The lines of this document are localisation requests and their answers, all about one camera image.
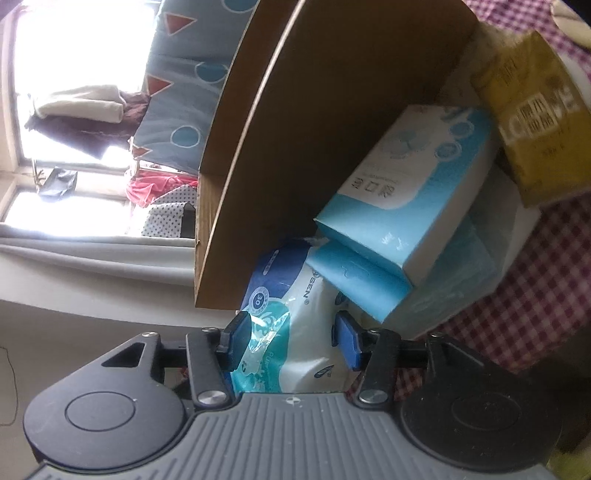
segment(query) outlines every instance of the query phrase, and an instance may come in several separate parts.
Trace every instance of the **red cloth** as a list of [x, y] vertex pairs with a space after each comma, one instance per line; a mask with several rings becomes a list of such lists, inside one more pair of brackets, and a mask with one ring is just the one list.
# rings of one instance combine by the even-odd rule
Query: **red cloth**
[[140, 170], [127, 184], [127, 198], [139, 207], [147, 207], [165, 193], [189, 185], [197, 188], [197, 179], [189, 175]]

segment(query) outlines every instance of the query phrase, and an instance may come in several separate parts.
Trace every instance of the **black circular base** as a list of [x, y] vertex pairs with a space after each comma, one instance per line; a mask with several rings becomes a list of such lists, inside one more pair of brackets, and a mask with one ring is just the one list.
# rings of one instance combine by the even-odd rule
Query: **black circular base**
[[511, 377], [434, 379], [403, 402], [405, 434], [435, 458], [474, 471], [544, 462], [560, 435], [558, 412], [542, 392]]

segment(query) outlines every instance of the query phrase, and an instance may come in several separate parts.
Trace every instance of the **cardboard flap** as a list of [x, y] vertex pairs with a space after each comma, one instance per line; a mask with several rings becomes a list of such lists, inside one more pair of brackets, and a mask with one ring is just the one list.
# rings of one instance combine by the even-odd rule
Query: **cardboard flap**
[[[314, 216], [402, 110], [433, 102], [476, 23], [461, 0], [298, 2], [226, 179], [197, 306], [238, 308], [259, 254], [314, 232]], [[217, 120], [212, 134], [224, 129]]]

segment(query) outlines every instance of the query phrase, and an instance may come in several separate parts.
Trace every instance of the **tissue box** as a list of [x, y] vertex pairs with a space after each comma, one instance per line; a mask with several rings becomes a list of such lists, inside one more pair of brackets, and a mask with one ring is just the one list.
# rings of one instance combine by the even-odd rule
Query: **tissue box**
[[330, 239], [419, 285], [476, 197], [499, 149], [478, 108], [409, 106], [316, 218]]
[[523, 207], [515, 183], [493, 166], [421, 286], [404, 289], [398, 277], [335, 241], [307, 263], [376, 320], [365, 327], [381, 325], [411, 339], [491, 294], [539, 217], [538, 209]]

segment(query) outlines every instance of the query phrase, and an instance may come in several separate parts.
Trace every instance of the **blue and white box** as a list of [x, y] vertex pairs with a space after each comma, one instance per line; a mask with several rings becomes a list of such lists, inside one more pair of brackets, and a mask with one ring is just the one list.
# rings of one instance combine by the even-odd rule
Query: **blue and white box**
[[[466, 215], [499, 147], [483, 109], [411, 105], [316, 222], [329, 239], [399, 279], [404, 298]], [[352, 269], [347, 263], [341, 273], [353, 277]]]

